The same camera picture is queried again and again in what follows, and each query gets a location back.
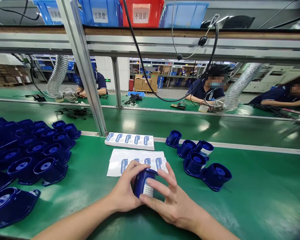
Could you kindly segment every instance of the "bin label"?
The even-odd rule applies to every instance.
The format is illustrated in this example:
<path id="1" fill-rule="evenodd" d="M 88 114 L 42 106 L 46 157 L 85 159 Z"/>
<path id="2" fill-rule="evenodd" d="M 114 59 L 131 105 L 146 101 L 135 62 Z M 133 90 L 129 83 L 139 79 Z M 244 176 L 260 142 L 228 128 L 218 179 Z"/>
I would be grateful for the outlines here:
<path id="1" fill-rule="evenodd" d="M 151 4 L 132 4 L 133 23 L 149 23 Z"/>
<path id="2" fill-rule="evenodd" d="M 62 22 L 61 14 L 58 8 L 49 8 L 48 12 L 53 22 Z"/>
<path id="3" fill-rule="evenodd" d="M 108 23 L 108 11 L 106 8 L 93 8 L 92 15 L 94 22 Z"/>

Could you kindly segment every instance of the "red storage bin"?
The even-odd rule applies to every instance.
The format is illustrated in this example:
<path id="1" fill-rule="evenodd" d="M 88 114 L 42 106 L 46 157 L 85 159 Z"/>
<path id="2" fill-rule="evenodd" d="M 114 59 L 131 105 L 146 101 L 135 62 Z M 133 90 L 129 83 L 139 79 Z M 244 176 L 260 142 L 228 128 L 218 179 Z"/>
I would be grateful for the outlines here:
<path id="1" fill-rule="evenodd" d="M 123 0 L 120 0 L 123 10 L 123 26 L 129 27 Z M 126 0 L 132 27 L 157 28 L 164 0 Z"/>

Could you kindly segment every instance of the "plastic bin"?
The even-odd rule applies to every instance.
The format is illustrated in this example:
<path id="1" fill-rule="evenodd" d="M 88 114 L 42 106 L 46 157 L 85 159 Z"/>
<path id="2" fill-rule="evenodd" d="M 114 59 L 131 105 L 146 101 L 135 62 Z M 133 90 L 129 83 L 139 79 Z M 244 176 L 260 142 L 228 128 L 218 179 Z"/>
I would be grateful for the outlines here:
<path id="1" fill-rule="evenodd" d="M 123 0 L 123 26 L 129 27 Z M 132 27 L 157 28 L 164 0 L 126 0 Z"/>
<path id="2" fill-rule="evenodd" d="M 200 28 L 209 3 L 205 2 L 176 2 L 173 13 L 173 28 Z M 167 3 L 160 27 L 171 28 L 173 3 Z"/>
<path id="3" fill-rule="evenodd" d="M 38 7 L 45 25 L 63 25 L 56 0 L 32 0 Z M 79 9 L 82 24 L 85 24 L 83 12 Z"/>
<path id="4" fill-rule="evenodd" d="M 87 25 L 122 27 L 122 8 L 119 0 L 79 0 L 79 3 Z"/>

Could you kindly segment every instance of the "blue storage bin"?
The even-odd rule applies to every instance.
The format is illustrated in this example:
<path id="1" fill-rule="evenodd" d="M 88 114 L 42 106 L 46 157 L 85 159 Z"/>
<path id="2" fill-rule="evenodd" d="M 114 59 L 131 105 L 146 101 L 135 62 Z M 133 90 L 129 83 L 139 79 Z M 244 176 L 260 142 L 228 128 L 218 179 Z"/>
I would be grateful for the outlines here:
<path id="1" fill-rule="evenodd" d="M 173 13 L 173 28 L 200 28 L 209 3 L 176 2 Z M 171 28 L 173 3 L 167 3 L 159 27 Z"/>
<path id="2" fill-rule="evenodd" d="M 38 7 L 45 25 L 63 25 L 56 0 L 32 0 Z M 85 24 L 83 12 L 79 9 L 82 24 Z"/>
<path id="3" fill-rule="evenodd" d="M 119 0 L 79 0 L 83 18 L 89 26 L 122 27 L 122 8 Z"/>

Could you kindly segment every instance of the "factory floor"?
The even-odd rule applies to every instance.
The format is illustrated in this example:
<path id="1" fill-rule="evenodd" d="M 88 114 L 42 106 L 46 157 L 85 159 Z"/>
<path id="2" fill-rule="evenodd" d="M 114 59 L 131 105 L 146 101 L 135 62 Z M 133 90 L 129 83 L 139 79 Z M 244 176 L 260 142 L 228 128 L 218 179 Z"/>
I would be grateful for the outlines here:
<path id="1" fill-rule="evenodd" d="M 46 91 L 47 90 L 47 84 L 46 83 L 37 83 L 37 86 L 43 90 Z M 76 84 L 73 83 L 65 83 L 62 84 L 60 86 L 60 90 L 63 90 L 64 88 L 68 87 L 68 86 L 72 86 L 74 89 L 76 88 Z M 11 89 L 11 87 L 0 87 L 1 89 Z M 37 90 L 36 87 L 33 84 L 29 84 L 29 85 L 24 85 L 24 86 L 16 86 L 13 87 L 14 90 L 29 90 L 29 91 L 35 91 Z M 183 97 L 188 91 L 188 88 L 186 87 L 170 87 L 170 88 L 161 88 L 158 89 L 158 95 L 160 97 L 163 98 L 171 98 L 171 99 L 178 99 Z M 108 90 L 109 94 L 113 94 L 115 95 L 115 91 L 114 90 Z M 259 94 L 256 93 L 242 93 L 240 95 L 240 103 L 248 103 L 250 102 L 253 98 L 255 98 L 256 96 L 258 96 Z M 148 93 L 146 94 L 146 97 L 156 97 L 153 93 Z"/>

